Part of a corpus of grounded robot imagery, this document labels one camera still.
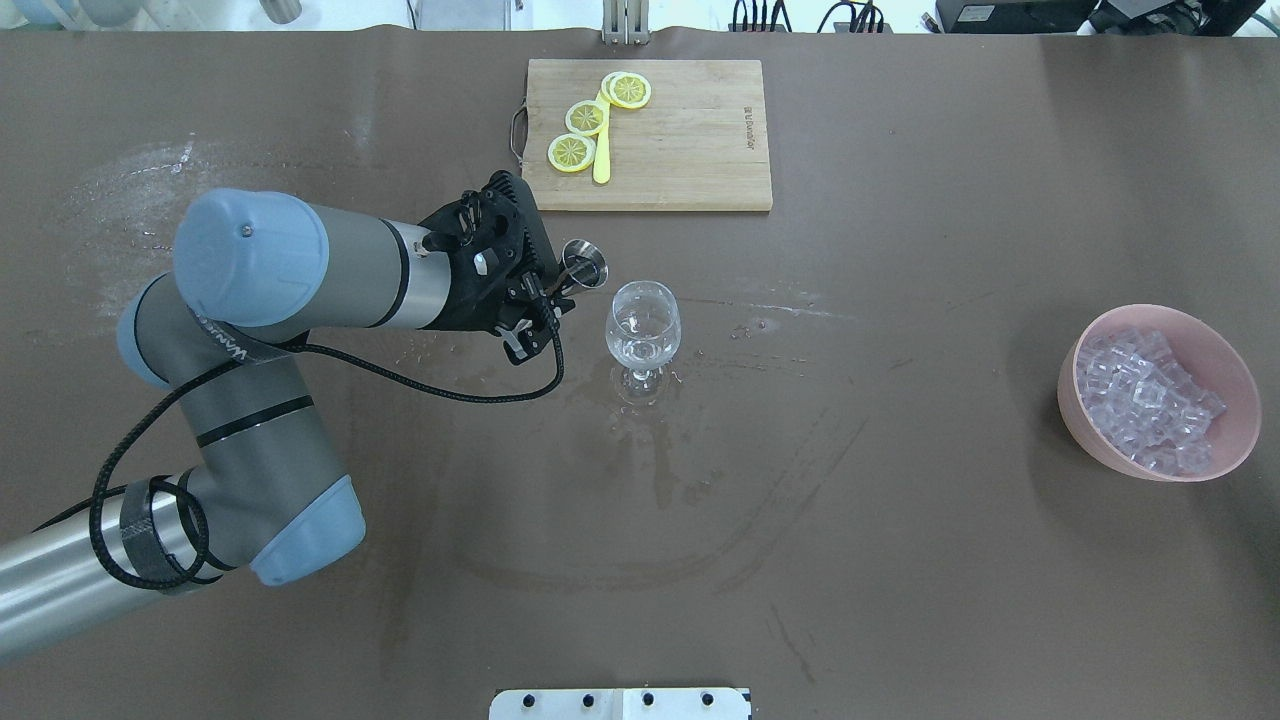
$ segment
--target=ice cube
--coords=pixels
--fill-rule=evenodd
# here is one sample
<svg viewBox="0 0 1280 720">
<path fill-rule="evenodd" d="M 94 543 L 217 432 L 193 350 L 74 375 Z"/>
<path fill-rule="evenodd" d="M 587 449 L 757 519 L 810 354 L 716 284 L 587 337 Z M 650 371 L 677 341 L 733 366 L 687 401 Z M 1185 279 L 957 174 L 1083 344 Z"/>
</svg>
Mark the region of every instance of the ice cube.
<svg viewBox="0 0 1280 720">
<path fill-rule="evenodd" d="M 1080 393 L 1080 404 L 1084 405 L 1085 413 L 1092 414 L 1094 409 L 1107 407 L 1107 396 L 1092 392 Z"/>
<path fill-rule="evenodd" d="M 1133 391 L 1138 386 L 1138 373 L 1130 369 L 1128 365 L 1121 365 L 1114 375 L 1111 375 L 1111 383 L 1107 386 L 1107 393 L 1115 397 L 1129 396 L 1133 397 Z"/>
<path fill-rule="evenodd" d="M 1213 448 L 1207 439 L 1185 442 L 1178 446 L 1178 468 L 1184 475 L 1201 475 L 1213 462 Z"/>
<path fill-rule="evenodd" d="M 1169 391 L 1153 378 L 1139 380 L 1133 391 L 1133 402 L 1140 407 L 1160 407 Z"/>
<path fill-rule="evenodd" d="M 1156 370 L 1156 365 L 1144 360 L 1138 352 L 1129 355 L 1129 360 L 1125 361 L 1124 366 L 1138 375 L 1139 380 L 1149 377 Z"/>
<path fill-rule="evenodd" d="M 1166 439 L 1172 439 L 1179 424 L 1179 418 L 1161 407 L 1151 420 L 1151 445 L 1160 445 Z"/>
<path fill-rule="evenodd" d="M 1188 383 L 1196 384 L 1192 382 L 1190 373 L 1184 370 L 1183 366 L 1179 365 L 1178 363 L 1167 365 L 1160 372 L 1160 374 L 1162 375 L 1161 384 L 1164 384 L 1167 388 L 1187 387 Z"/>
<path fill-rule="evenodd" d="M 1192 402 L 1199 402 L 1204 397 L 1204 389 L 1196 384 L 1196 380 L 1190 379 L 1189 375 L 1185 383 L 1174 386 L 1170 392 L 1176 392 Z"/>
<path fill-rule="evenodd" d="M 1167 445 L 1144 447 L 1134 455 L 1134 462 L 1164 475 L 1178 473 L 1178 451 Z"/>
<path fill-rule="evenodd" d="M 1111 445 L 1114 445 L 1125 457 L 1133 457 L 1139 450 L 1147 447 L 1146 439 L 1134 428 L 1125 428 L 1115 433 L 1115 438 L 1111 439 Z"/>
<path fill-rule="evenodd" d="M 1088 375 L 1084 378 L 1084 391 L 1082 395 L 1102 395 L 1107 393 L 1111 388 L 1111 378 L 1103 378 L 1101 375 Z"/>
<path fill-rule="evenodd" d="M 1116 414 L 1111 411 L 1111 406 L 1105 402 L 1093 406 L 1085 404 L 1084 409 L 1089 414 L 1093 427 L 1110 439 L 1116 430 Z"/>
<path fill-rule="evenodd" d="M 1170 413 L 1181 413 L 1183 407 L 1187 407 L 1190 404 L 1192 401 L 1179 395 L 1176 389 L 1171 389 L 1165 393 L 1165 407 L 1167 407 Z"/>
<path fill-rule="evenodd" d="M 1107 346 L 1110 346 L 1110 345 L 1111 345 L 1111 341 L 1107 340 L 1107 336 L 1105 336 L 1105 334 L 1096 334 L 1096 336 L 1085 340 L 1080 345 L 1080 352 L 1089 351 L 1092 355 L 1097 355 L 1097 354 L 1102 352 L 1103 350 L 1106 350 Z"/>
<path fill-rule="evenodd" d="M 1213 416 L 1210 415 L 1208 410 L 1198 405 L 1183 407 L 1183 413 L 1179 418 L 1180 421 L 1178 423 L 1178 433 L 1192 438 L 1204 437 L 1204 433 L 1208 432 L 1210 423 L 1213 421 Z"/>
<path fill-rule="evenodd" d="M 1130 325 L 1115 333 L 1111 338 L 1116 345 L 1132 345 L 1134 347 L 1142 342 L 1142 333 L 1138 328 Z"/>
<path fill-rule="evenodd" d="M 1216 392 L 1206 392 L 1204 397 L 1199 400 L 1199 406 L 1208 411 L 1210 418 L 1217 418 L 1226 413 L 1226 404 Z"/>
<path fill-rule="evenodd" d="M 1143 336 L 1143 342 L 1138 352 L 1144 360 L 1155 364 L 1157 368 L 1164 368 L 1174 363 L 1174 350 L 1169 347 L 1169 340 L 1160 331 L 1153 331 Z"/>
<path fill-rule="evenodd" d="M 1111 379 L 1111 375 L 1116 372 L 1116 364 L 1112 363 L 1106 355 L 1098 355 L 1089 360 L 1084 368 L 1085 377 L 1093 378 L 1106 378 Z"/>
<path fill-rule="evenodd" d="M 1129 356 L 1133 355 L 1134 350 L 1137 350 L 1137 347 L 1133 345 L 1112 345 L 1100 354 L 1098 360 L 1111 365 L 1112 372 L 1115 372 L 1115 368 L 1119 368 L 1129 361 Z"/>
</svg>

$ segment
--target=pink bowl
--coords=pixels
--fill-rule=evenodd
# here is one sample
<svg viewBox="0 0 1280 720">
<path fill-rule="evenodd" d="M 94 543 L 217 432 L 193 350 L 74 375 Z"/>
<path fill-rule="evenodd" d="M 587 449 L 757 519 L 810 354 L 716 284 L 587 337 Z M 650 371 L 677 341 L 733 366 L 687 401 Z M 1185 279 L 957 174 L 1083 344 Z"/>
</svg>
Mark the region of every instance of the pink bowl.
<svg viewBox="0 0 1280 720">
<path fill-rule="evenodd" d="M 1075 359 L 1080 346 L 1093 336 L 1110 334 L 1126 327 L 1155 329 L 1165 333 L 1178 363 L 1204 389 L 1216 392 L 1226 402 L 1226 413 L 1213 420 L 1206 438 L 1213 445 L 1213 462 L 1201 475 L 1165 475 L 1153 473 L 1120 454 L 1093 425 L 1084 402 L 1075 389 Z M 1125 305 L 1108 310 L 1093 320 L 1071 351 L 1066 354 L 1057 377 L 1057 407 L 1066 429 L 1075 442 L 1100 462 L 1125 475 L 1148 480 L 1196 482 L 1222 477 L 1249 456 L 1262 430 L 1262 401 L 1258 386 L 1240 355 L 1204 323 L 1172 307 L 1160 305 Z"/>
</svg>

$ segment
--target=wine glass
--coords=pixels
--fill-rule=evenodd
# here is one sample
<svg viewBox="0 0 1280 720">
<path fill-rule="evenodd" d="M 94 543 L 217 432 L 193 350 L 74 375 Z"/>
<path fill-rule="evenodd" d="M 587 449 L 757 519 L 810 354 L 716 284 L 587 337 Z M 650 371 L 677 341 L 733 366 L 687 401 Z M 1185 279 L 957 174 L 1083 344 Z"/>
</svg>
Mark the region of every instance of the wine glass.
<svg viewBox="0 0 1280 720">
<path fill-rule="evenodd" d="M 652 397 L 660 388 L 662 366 L 680 347 L 676 296 L 654 281 L 635 281 L 613 296 L 604 323 L 609 352 L 626 372 L 618 373 L 623 397 Z"/>
</svg>

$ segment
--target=bowl of ice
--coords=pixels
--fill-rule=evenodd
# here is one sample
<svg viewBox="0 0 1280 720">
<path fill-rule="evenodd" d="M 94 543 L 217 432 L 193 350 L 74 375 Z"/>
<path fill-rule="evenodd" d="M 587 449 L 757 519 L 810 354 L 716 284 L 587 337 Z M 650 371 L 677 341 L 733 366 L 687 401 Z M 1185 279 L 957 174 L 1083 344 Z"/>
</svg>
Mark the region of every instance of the bowl of ice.
<svg viewBox="0 0 1280 720">
<path fill-rule="evenodd" d="M 1240 355 L 1204 323 L 1160 305 L 1093 320 L 1062 363 L 1057 406 L 1103 465 L 1151 480 L 1208 480 L 1253 451 L 1262 405 Z"/>
</svg>

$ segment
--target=wooden cutting board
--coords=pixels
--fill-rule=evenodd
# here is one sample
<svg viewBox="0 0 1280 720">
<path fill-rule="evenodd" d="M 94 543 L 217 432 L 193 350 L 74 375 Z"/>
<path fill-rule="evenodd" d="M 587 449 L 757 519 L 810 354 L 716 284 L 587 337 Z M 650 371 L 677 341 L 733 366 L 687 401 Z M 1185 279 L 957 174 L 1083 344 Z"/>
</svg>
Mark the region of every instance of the wooden cutting board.
<svg viewBox="0 0 1280 720">
<path fill-rule="evenodd" d="M 639 110 L 611 108 L 613 177 L 561 173 L 547 147 L 564 113 L 614 70 L 653 86 Z M 521 170 L 540 210 L 769 210 L 769 138 L 759 60 L 530 60 Z"/>
</svg>

